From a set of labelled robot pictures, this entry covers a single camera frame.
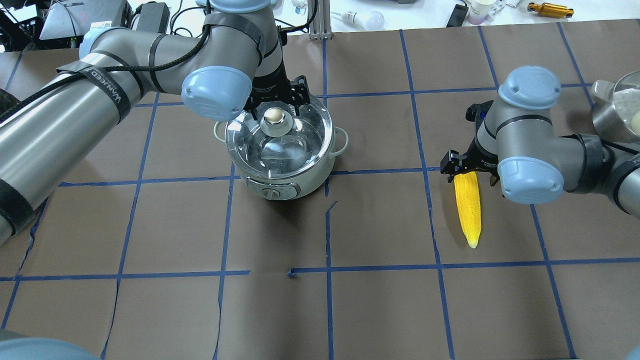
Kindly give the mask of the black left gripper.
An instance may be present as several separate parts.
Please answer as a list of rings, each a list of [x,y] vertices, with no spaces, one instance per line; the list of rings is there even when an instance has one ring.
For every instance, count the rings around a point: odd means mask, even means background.
[[[299,116],[300,107],[311,104],[310,98],[306,76],[300,75],[294,80],[289,80],[284,60],[281,60],[272,73],[254,78],[244,111],[255,115],[261,104],[280,101],[293,106],[295,114]]]

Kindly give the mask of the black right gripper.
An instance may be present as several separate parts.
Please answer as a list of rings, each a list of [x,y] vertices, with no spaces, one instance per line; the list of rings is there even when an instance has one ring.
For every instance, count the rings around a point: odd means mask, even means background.
[[[494,187],[499,182],[498,155],[484,149],[478,141],[478,130],[484,128],[485,118],[493,105],[493,100],[467,107],[465,119],[474,123],[474,138],[466,152],[448,150],[439,162],[439,172],[446,175],[446,182],[452,183],[455,177],[467,173],[489,173],[489,186]]]

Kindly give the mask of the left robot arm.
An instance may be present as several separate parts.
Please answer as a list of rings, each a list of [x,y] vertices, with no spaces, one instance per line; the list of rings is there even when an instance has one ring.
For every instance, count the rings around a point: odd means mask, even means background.
[[[216,122],[281,101],[310,103],[304,76],[289,80],[269,0],[208,0],[202,35],[91,29],[79,59],[1,116],[2,242],[20,233],[64,177],[148,92],[179,95]]]

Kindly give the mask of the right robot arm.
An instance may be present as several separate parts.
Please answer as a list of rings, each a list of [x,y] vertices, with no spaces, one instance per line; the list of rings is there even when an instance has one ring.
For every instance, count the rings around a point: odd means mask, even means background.
[[[639,141],[629,136],[554,134],[551,107],[562,92],[549,69],[515,68],[494,100],[473,104],[466,120],[475,134],[464,153],[449,150],[439,164],[448,182],[471,172],[490,174],[514,203],[546,204],[563,192],[602,194],[638,217]]]

